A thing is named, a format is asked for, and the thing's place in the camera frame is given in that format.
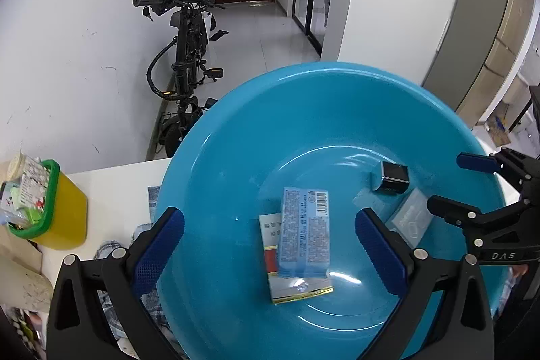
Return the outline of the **black small box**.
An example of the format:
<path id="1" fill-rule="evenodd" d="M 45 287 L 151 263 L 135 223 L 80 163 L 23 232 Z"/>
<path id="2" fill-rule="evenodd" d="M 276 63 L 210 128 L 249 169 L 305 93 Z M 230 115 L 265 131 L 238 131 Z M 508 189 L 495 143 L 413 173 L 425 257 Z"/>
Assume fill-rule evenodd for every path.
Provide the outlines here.
<path id="1" fill-rule="evenodd" d="M 380 161 L 371 173 L 371 190 L 376 193 L 401 195 L 410 185 L 408 167 Z"/>

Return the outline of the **blue wet wipes pack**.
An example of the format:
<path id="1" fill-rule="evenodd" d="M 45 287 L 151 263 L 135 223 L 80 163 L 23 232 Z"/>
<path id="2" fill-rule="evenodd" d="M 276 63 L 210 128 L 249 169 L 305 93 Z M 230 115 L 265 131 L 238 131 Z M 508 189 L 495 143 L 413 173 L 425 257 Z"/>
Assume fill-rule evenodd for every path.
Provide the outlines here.
<path id="1" fill-rule="evenodd" d="M 277 249 L 278 274 L 325 279 L 329 262 L 329 193 L 286 187 Z"/>

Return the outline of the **red silver cigarette pack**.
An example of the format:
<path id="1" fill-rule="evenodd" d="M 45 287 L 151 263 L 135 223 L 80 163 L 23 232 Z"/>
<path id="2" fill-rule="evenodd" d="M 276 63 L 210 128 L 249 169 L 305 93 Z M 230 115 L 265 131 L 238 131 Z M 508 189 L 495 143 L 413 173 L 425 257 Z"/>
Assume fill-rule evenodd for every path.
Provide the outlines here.
<path id="1" fill-rule="evenodd" d="M 329 277 L 325 279 L 281 277 L 277 267 L 281 215 L 279 213 L 261 215 L 259 225 L 264 248 L 265 269 L 273 304 L 295 302 L 333 292 Z"/>

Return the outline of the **blue plaid cloth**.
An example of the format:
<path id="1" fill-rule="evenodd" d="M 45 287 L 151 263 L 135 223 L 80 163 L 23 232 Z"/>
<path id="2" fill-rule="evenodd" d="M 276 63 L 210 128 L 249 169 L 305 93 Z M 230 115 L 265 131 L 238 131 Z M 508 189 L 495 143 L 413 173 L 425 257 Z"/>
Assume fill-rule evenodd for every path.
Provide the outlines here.
<path id="1" fill-rule="evenodd" d="M 168 208 L 155 224 L 138 227 L 128 248 L 111 241 L 92 262 L 101 271 L 105 318 L 120 348 L 118 358 L 185 359 L 159 302 L 156 283 L 183 231 L 184 217 Z"/>

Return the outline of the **yellow green bin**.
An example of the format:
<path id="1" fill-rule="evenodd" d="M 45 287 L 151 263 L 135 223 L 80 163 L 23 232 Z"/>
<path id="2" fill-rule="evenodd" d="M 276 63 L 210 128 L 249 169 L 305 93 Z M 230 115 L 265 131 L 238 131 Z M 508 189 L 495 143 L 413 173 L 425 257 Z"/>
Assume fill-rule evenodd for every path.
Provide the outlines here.
<path id="1" fill-rule="evenodd" d="M 34 226 L 20 230 L 9 226 L 8 231 L 49 249 L 75 249 L 87 237 L 87 196 L 62 173 L 56 161 L 48 159 L 41 164 L 50 172 L 43 215 Z"/>

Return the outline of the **grey cabinet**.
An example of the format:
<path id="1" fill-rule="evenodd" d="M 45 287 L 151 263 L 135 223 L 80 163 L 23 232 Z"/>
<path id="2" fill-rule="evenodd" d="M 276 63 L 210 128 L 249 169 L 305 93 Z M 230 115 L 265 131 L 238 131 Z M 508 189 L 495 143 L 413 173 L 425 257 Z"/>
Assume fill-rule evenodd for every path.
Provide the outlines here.
<path id="1" fill-rule="evenodd" d="M 534 9 L 535 0 L 456 0 L 423 87 L 476 125 L 517 61 Z"/>

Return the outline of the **blue plastic basin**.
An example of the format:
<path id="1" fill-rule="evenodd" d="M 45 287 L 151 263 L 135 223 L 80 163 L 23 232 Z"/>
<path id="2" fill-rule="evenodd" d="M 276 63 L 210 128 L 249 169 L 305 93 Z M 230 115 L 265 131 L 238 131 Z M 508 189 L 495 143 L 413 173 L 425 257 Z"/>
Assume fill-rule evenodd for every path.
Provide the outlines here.
<path id="1" fill-rule="evenodd" d="M 392 217 L 402 195 L 373 192 L 382 162 L 410 188 L 487 213 L 504 205 L 497 179 L 458 167 L 481 146 L 417 85 L 343 63 L 284 67 L 233 90 L 191 129 L 171 160 L 157 214 L 185 229 L 158 284 L 191 359 L 355 359 L 396 307 L 355 233 L 363 208 Z M 327 244 L 328 294 L 272 302 L 262 233 L 271 215 L 316 219 Z"/>

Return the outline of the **black electric bicycle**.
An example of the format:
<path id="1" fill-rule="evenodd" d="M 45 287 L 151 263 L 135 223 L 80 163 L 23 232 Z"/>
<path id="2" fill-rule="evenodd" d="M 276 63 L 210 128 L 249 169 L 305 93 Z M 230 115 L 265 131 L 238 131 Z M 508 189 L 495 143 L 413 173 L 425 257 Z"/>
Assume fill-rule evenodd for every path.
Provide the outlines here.
<path id="1" fill-rule="evenodd" d="M 171 42 L 161 49 L 150 62 L 146 70 L 146 81 L 151 92 L 167 102 L 175 102 L 177 111 L 158 124 L 157 145 L 165 150 L 168 157 L 175 154 L 190 129 L 217 101 L 208 98 L 202 104 L 198 102 L 195 90 L 205 80 L 213 82 L 223 77 L 221 67 L 207 67 L 204 59 L 208 43 L 224 36 L 224 31 L 215 31 L 215 19 L 212 8 L 221 8 L 214 0 L 133 0 L 135 7 L 143 9 L 143 16 L 162 16 L 171 12 L 170 26 L 177 34 Z M 174 88 L 158 89 L 152 79 L 157 62 L 173 48 L 175 59 L 171 65 Z"/>

